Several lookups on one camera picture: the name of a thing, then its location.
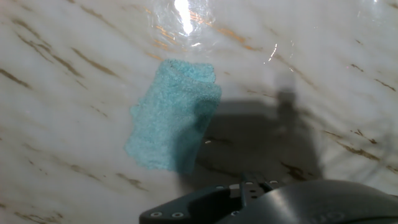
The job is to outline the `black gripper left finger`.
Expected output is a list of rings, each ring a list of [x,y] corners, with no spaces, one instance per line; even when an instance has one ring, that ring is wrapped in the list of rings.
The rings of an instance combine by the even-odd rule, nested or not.
[[[212,224],[241,208],[239,189],[214,185],[142,212],[139,224]]]

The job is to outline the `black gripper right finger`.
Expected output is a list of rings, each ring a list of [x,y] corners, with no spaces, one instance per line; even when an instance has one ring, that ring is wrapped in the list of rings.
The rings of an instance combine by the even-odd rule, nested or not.
[[[242,199],[256,199],[279,187],[279,180],[267,179],[261,172],[244,172],[241,174]]]

